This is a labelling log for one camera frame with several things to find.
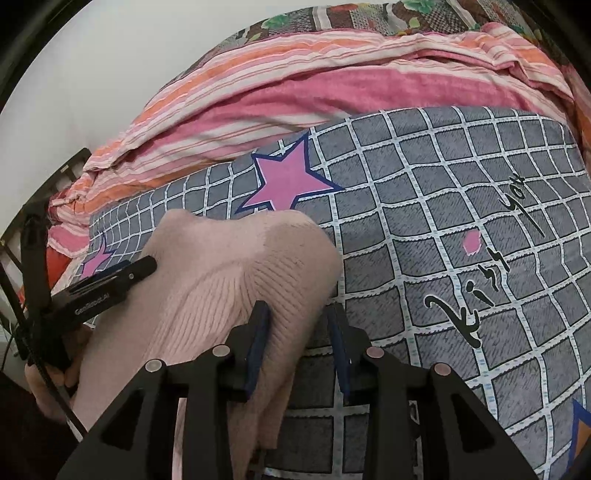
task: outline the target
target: pink sweater sleeve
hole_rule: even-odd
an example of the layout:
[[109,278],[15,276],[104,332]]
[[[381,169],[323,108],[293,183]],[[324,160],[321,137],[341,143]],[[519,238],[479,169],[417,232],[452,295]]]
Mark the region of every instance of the pink sweater sleeve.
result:
[[[229,407],[235,479],[257,444],[273,447],[296,363],[318,315],[342,274],[328,236],[304,214],[261,212],[209,220],[171,210],[146,244],[156,272],[123,304],[102,315],[82,364],[74,411],[86,427],[151,358],[189,361],[223,343],[256,300],[272,325],[256,390]],[[180,479],[184,403],[177,419],[173,477]]]

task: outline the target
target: red fabric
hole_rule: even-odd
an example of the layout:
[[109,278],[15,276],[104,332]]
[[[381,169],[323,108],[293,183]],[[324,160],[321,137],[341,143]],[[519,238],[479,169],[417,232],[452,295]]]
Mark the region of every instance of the red fabric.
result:
[[[47,256],[47,276],[49,277],[49,287],[53,288],[60,277],[66,271],[66,268],[72,261],[70,257],[67,257],[54,249],[52,247],[47,247],[46,250]],[[25,291],[24,288],[21,287],[18,291],[18,298],[21,300],[21,303],[25,303]]]

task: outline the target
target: black bracket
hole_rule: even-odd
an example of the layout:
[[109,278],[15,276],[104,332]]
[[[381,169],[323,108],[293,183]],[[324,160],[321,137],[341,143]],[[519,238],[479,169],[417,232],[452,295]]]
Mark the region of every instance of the black bracket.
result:
[[[327,308],[339,385],[349,404],[369,404],[363,480],[413,480],[421,438],[425,480],[535,480],[537,475],[477,396],[447,364],[429,370],[372,346]],[[416,402],[420,421],[411,417]]]
[[57,480],[170,480],[178,401],[187,398],[183,478],[232,480],[226,403],[246,402],[261,368],[271,312],[255,303],[248,323],[195,360],[148,361],[101,415]]

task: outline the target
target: pink star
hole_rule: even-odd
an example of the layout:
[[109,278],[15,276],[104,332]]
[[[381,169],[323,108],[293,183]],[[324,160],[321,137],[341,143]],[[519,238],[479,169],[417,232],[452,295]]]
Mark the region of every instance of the pink star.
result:
[[252,159],[261,186],[240,205],[237,213],[257,206],[266,206],[269,210],[289,210],[302,198],[343,190],[310,168],[308,134],[283,156],[253,154]]
[[89,258],[82,267],[82,275],[80,280],[83,278],[91,277],[96,273],[96,269],[99,268],[106,260],[111,258],[111,255],[115,253],[115,250],[106,251],[107,241],[104,235],[100,236],[100,247],[99,251],[92,258]]

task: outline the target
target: black gripper frame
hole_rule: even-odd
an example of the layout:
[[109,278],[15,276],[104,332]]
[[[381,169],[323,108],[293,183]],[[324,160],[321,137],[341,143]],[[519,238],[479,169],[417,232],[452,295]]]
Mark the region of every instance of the black gripper frame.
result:
[[27,317],[15,331],[19,354],[29,357],[32,346],[41,360],[65,371],[71,364],[62,334],[75,330],[99,313],[124,301],[129,289],[156,270],[156,260],[146,256],[122,261],[51,295],[47,276],[47,201],[23,207],[21,232],[22,282]]
[[[451,367],[403,364],[372,347],[364,330],[349,326],[340,304],[326,314],[343,396],[350,405],[369,404],[363,480],[414,480],[419,437],[424,480],[538,478]],[[410,401],[416,402],[418,421]]]
[[133,377],[71,455],[57,480],[170,480],[178,401],[187,398],[183,478],[232,480],[226,403],[255,389],[271,312],[257,301],[224,345],[167,366],[153,359]]

